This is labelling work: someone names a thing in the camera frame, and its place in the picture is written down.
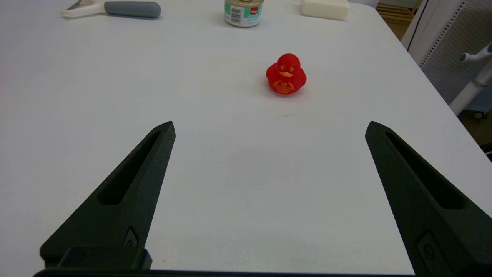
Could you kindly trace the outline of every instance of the gray handle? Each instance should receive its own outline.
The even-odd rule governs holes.
[[[135,17],[155,18],[160,15],[160,6],[156,2],[138,2],[138,1],[104,2],[104,10],[108,14],[135,16]]]

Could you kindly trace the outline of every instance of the white table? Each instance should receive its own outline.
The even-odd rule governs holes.
[[[376,11],[346,22],[268,0],[158,0],[158,20],[59,17],[64,0],[0,3],[0,275],[41,244],[154,126],[176,142],[147,240],[155,269],[413,273],[364,133],[395,130],[488,214],[492,168]],[[297,54],[307,84],[265,71]]]

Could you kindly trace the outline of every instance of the white bar of soap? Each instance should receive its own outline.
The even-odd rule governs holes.
[[[343,20],[349,10],[348,0],[301,0],[301,14]]]

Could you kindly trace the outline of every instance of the can label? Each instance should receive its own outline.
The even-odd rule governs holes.
[[[225,4],[225,21],[241,27],[258,25],[261,19],[261,5],[258,7],[238,7]]]

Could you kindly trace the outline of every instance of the floor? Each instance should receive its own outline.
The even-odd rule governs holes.
[[[408,28],[407,25],[402,24],[388,22],[387,24],[396,37],[400,40]],[[473,114],[473,111],[465,110],[458,116],[458,119],[475,139],[478,145],[492,143],[492,112],[487,119],[476,119],[473,117]]]

